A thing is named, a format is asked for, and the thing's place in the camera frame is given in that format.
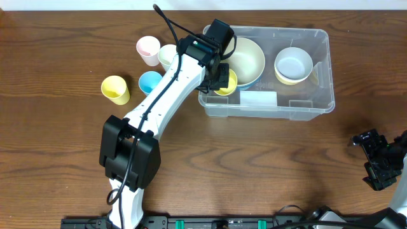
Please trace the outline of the yellow cup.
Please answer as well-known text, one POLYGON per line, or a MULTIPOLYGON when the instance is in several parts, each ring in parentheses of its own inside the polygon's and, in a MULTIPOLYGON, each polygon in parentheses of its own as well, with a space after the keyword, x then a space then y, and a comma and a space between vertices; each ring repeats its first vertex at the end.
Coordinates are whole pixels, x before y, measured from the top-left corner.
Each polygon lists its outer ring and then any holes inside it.
POLYGON ((219 90, 216 90, 215 93, 220 96, 231 95, 236 90, 237 83, 238 83, 237 75, 232 69, 229 69, 228 87, 220 88, 219 90))
POLYGON ((101 92, 116 105, 124 105, 130 100, 126 81, 120 76, 108 76, 101 84, 101 92))

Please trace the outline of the dark blue large bowl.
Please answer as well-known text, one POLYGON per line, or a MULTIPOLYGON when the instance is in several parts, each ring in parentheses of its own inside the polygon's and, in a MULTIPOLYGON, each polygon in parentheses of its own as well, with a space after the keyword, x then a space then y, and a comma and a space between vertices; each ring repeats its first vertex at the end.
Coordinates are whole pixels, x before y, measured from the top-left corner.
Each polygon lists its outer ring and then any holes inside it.
POLYGON ((256 83, 257 83, 257 81, 252 81, 252 82, 244 84, 244 85, 237 85, 237 90, 239 90, 239 91, 247 90, 247 89, 251 88, 252 86, 254 86, 256 83))

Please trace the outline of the beige large bowl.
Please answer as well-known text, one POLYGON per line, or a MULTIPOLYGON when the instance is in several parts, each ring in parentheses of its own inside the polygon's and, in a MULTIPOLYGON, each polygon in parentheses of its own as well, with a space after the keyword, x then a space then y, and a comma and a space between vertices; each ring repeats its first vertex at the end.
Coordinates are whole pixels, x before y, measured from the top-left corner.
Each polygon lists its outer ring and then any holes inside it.
POLYGON ((265 54, 253 40, 238 37, 235 51, 223 62, 228 63, 230 69, 236 75, 238 73, 263 74, 265 69, 265 54))

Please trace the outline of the pale green cup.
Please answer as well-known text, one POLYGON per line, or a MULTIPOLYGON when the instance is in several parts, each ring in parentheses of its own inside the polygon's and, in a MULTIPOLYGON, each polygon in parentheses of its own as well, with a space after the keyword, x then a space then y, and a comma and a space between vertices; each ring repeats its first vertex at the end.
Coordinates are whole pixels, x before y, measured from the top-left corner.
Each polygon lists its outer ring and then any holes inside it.
POLYGON ((165 71, 168 71, 177 54, 176 45, 165 45, 158 52, 158 60, 165 71))

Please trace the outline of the yellow small bowl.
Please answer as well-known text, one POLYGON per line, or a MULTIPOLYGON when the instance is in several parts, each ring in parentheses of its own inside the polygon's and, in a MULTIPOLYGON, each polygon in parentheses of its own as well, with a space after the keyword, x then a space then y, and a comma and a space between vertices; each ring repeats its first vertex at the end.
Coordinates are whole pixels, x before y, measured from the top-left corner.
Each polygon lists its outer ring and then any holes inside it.
POLYGON ((299 80, 292 80, 292 79, 286 78, 284 75, 282 75, 278 71, 275 71, 275 76, 281 83, 283 83, 285 85, 295 85, 295 84, 298 84, 305 80, 304 78, 299 79, 299 80))

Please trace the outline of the blue cup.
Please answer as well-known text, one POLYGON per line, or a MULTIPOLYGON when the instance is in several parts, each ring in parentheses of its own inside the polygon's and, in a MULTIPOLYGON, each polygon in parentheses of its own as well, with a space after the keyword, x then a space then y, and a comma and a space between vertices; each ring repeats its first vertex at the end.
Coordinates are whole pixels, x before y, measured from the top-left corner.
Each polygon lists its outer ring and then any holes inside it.
POLYGON ((161 81, 162 75, 155 71, 148 71, 139 78, 139 88, 145 95, 149 95, 161 81))

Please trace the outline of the pink cup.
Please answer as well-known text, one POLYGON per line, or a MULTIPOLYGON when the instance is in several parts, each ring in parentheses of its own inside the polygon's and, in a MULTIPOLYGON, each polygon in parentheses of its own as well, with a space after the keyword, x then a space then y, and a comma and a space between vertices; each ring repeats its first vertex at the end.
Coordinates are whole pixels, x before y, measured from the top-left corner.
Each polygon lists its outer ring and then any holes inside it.
POLYGON ((157 66, 160 63, 158 60, 160 48, 159 40, 153 36, 144 36, 136 43, 137 52, 148 66, 157 66))

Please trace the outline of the grey small bowl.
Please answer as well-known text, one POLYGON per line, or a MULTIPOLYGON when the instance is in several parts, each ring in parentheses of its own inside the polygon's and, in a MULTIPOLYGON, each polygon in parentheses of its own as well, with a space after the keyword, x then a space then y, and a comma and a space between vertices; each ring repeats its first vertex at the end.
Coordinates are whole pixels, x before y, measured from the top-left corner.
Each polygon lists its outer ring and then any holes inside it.
POLYGON ((299 83, 311 75, 314 64, 305 50, 289 47, 277 54, 274 68, 284 80, 299 83))

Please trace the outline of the white small bowl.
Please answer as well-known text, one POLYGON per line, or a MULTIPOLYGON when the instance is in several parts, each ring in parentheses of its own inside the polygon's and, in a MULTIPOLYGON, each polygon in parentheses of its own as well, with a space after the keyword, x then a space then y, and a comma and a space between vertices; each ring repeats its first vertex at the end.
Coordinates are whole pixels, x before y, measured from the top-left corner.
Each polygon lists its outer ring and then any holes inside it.
POLYGON ((313 68, 301 62, 277 63, 274 66, 277 79, 286 85, 295 85, 305 81, 313 72, 313 68))

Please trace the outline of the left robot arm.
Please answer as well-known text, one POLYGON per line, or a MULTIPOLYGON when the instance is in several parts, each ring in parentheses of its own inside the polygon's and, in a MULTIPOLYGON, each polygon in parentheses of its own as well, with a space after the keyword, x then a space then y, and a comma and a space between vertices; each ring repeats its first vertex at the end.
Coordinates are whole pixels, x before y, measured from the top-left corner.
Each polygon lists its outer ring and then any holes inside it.
POLYGON ((137 228, 143 218, 142 196, 161 164, 159 140, 168 122, 194 90, 205 94, 227 88, 233 29, 215 19, 205 34, 189 33, 176 42, 170 69, 149 95, 124 118, 110 116, 102 129, 99 163, 112 190, 108 228, 137 228))

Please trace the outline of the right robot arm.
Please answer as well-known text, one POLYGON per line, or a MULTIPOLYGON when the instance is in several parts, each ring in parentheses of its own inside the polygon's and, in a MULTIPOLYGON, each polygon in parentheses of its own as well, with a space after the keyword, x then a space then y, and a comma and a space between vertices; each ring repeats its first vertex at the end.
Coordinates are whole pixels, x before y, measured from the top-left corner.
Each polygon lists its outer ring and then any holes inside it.
POLYGON ((317 149, 307 159, 315 193, 307 197, 306 218, 337 221, 343 205, 366 224, 405 220, 406 131, 392 138, 375 129, 306 132, 317 149))

